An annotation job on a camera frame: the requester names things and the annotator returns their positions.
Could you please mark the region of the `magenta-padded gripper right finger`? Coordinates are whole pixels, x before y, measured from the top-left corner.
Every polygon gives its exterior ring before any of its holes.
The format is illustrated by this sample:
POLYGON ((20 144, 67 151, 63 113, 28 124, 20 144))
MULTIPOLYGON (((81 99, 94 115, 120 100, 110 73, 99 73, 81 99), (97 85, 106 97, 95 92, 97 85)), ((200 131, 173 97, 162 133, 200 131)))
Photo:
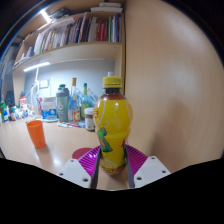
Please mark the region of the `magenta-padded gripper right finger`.
POLYGON ((140 188, 170 175, 170 171, 156 156, 146 156, 129 145, 126 146, 125 155, 131 188, 140 188))

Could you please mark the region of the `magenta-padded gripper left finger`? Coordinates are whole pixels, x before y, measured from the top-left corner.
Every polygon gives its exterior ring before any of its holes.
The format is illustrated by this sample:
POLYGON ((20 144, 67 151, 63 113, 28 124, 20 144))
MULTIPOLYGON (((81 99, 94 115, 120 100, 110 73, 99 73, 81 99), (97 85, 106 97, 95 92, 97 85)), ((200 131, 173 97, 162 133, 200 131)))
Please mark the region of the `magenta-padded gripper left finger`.
POLYGON ((57 175, 83 188, 95 189, 98 183, 101 148, 90 149, 78 159, 71 158, 57 175))

